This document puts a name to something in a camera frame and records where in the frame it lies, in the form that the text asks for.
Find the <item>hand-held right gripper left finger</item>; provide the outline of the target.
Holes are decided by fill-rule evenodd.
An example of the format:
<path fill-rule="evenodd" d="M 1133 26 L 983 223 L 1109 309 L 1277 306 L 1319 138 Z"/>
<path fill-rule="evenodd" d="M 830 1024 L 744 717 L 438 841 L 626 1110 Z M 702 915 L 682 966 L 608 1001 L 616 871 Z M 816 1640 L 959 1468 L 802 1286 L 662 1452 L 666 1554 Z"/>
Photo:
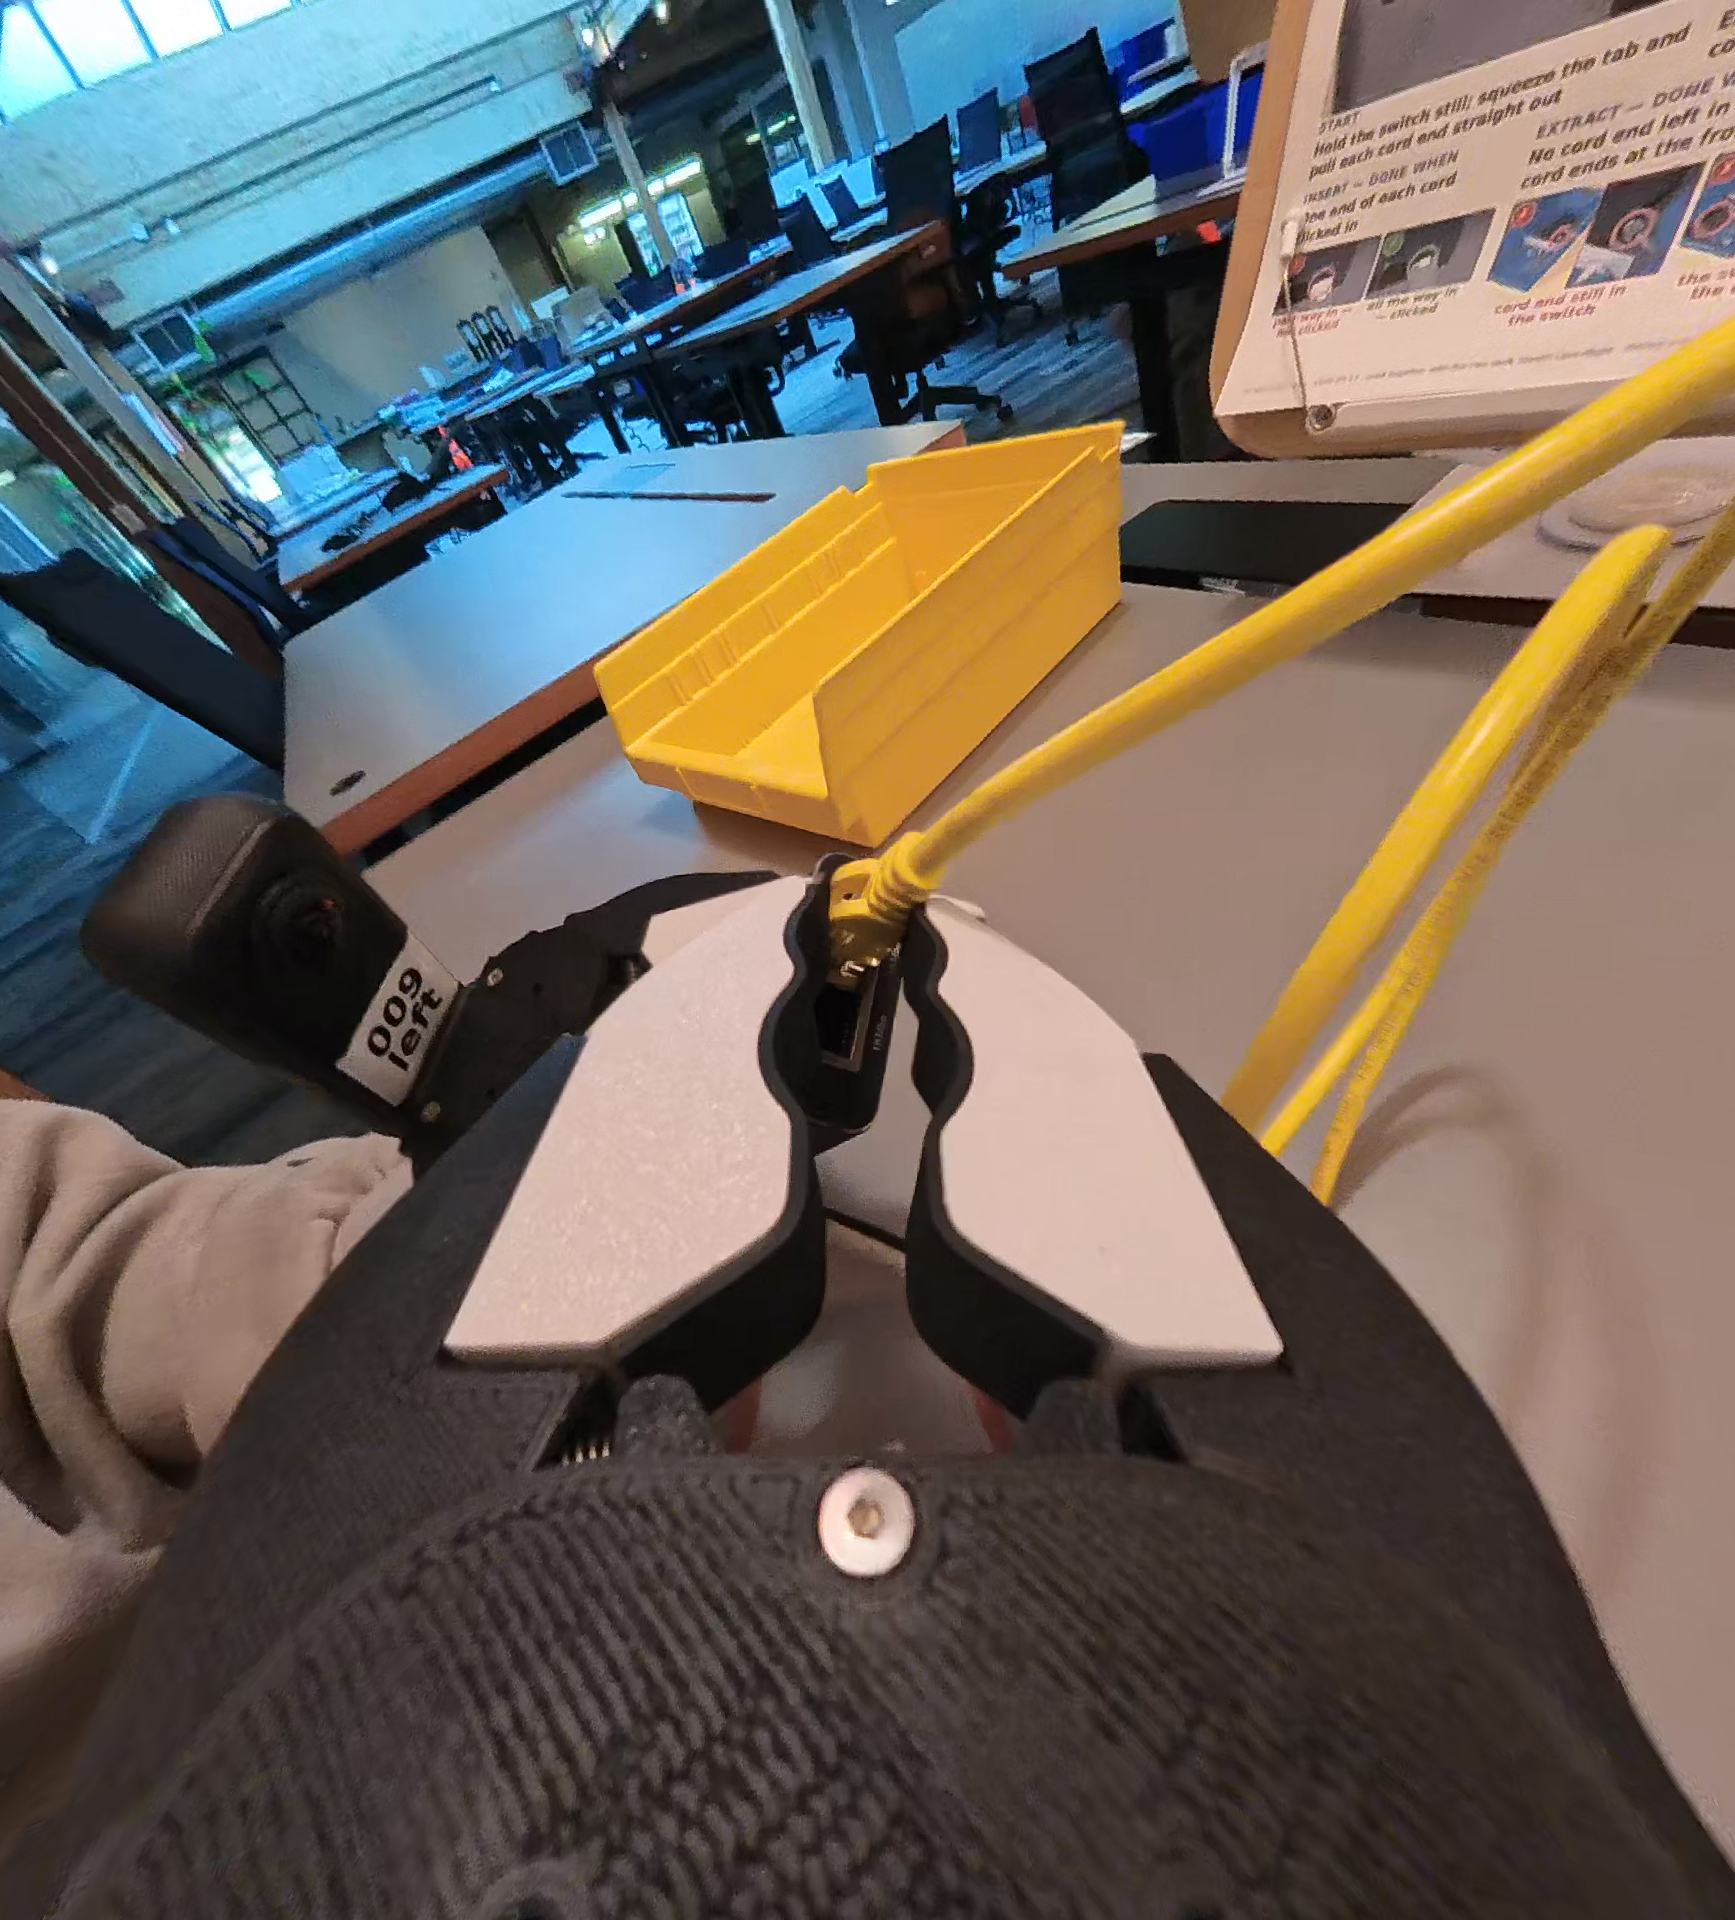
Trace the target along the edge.
<path fill-rule="evenodd" d="M 804 877 L 732 896 L 604 1013 L 448 1328 L 450 1363 L 686 1380 L 722 1408 L 826 1303 L 802 1082 L 824 915 Z"/>

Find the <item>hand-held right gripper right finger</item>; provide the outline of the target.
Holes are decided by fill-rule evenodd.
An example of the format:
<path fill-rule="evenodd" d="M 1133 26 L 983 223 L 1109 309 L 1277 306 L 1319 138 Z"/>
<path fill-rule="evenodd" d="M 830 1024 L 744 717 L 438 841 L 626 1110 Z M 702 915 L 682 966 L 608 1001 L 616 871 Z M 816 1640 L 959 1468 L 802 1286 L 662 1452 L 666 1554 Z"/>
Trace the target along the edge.
<path fill-rule="evenodd" d="M 1283 1341 L 1133 1038 L 975 910 L 904 941 L 928 1108 L 906 1222 L 928 1348 L 1007 1415 L 1273 1367 Z"/>

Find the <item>black ethernet splitter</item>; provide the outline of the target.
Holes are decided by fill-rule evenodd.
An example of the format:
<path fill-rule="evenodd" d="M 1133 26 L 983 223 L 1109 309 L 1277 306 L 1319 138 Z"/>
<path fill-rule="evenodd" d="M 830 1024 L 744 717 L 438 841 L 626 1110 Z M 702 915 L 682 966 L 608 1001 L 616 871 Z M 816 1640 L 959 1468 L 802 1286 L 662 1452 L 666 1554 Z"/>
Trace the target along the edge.
<path fill-rule="evenodd" d="M 816 992 L 816 1059 L 806 1112 L 818 1153 L 864 1134 L 880 1115 L 900 1002 L 896 956 L 848 977 L 832 977 Z"/>

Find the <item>person's left forearm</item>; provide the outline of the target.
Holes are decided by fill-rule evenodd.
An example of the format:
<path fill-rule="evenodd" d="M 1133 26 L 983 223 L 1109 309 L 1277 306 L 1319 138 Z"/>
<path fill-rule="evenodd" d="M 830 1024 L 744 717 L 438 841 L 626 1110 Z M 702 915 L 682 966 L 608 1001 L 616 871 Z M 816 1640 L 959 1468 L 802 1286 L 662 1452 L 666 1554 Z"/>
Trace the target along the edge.
<path fill-rule="evenodd" d="M 378 1134 L 186 1167 L 0 1101 L 0 1716 L 122 1624 L 254 1379 L 410 1187 Z"/>

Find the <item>dark office chair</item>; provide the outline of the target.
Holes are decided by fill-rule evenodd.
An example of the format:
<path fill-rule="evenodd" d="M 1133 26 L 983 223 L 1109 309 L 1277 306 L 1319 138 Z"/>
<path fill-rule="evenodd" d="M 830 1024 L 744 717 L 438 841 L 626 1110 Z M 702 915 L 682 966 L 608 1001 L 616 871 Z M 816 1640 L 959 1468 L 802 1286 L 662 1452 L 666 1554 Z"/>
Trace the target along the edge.
<path fill-rule="evenodd" d="M 272 772 L 284 770 L 282 685 L 84 549 L 38 569 L 0 571 L 0 603 L 70 659 L 110 673 Z"/>

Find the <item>yellow plastic bin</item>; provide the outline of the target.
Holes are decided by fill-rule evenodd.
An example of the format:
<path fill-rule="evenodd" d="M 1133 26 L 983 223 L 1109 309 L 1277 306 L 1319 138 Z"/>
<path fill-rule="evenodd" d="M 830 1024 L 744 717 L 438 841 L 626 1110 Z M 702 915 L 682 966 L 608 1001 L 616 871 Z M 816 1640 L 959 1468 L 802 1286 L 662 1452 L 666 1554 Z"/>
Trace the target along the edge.
<path fill-rule="evenodd" d="M 640 781 L 876 851 L 1119 606 L 1121 426 L 874 465 L 596 662 Z"/>

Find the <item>grey metal stand base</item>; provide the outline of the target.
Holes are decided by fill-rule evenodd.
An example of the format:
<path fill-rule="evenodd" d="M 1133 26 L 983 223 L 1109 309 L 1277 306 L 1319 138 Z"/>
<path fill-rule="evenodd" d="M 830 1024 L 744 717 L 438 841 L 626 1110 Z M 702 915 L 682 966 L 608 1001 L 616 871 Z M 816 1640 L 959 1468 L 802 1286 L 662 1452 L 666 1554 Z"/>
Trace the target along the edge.
<path fill-rule="evenodd" d="M 1589 556 L 1641 524 L 1657 524 L 1669 535 L 1669 552 L 1655 579 L 1657 587 L 1667 587 L 1733 495 L 1735 437 L 1667 441 L 1431 577 L 1423 590 L 1543 605 L 1577 577 Z M 1701 609 L 1735 614 L 1735 561 L 1703 594 Z"/>

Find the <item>group of black office chairs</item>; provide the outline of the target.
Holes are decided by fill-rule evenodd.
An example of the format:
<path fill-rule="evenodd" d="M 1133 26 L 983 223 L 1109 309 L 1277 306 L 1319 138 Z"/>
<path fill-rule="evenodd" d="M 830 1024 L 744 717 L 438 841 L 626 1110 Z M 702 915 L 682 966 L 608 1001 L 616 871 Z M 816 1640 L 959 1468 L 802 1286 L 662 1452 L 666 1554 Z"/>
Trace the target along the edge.
<path fill-rule="evenodd" d="M 1095 30 L 1029 62 L 1025 80 L 1033 152 L 979 165 L 975 186 L 963 191 L 951 178 L 948 126 L 936 123 L 882 157 L 882 223 L 864 242 L 790 263 L 752 290 L 716 294 L 622 349 L 622 373 L 672 447 L 694 441 L 690 405 L 702 406 L 708 424 L 782 438 L 768 370 L 788 327 L 810 316 L 850 324 L 840 370 L 866 380 L 886 426 L 932 422 L 944 409 L 1013 416 L 999 394 L 936 373 L 977 327 L 1003 343 L 1011 315 L 1041 318 L 1029 289 L 1045 268 L 1027 261 L 1009 213 L 1015 191 L 1043 185 L 1049 217 L 1059 220 L 1147 175 Z"/>

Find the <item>blue storage bin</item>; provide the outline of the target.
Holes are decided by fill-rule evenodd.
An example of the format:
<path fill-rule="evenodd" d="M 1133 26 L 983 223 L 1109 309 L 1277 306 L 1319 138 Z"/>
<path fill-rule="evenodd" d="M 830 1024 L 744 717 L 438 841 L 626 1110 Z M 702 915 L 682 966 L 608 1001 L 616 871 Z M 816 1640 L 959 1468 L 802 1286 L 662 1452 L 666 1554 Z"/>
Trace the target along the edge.
<path fill-rule="evenodd" d="M 1225 176 L 1245 165 L 1261 88 L 1263 71 L 1251 68 L 1239 82 L 1147 88 L 1121 103 L 1119 114 L 1157 180 Z"/>

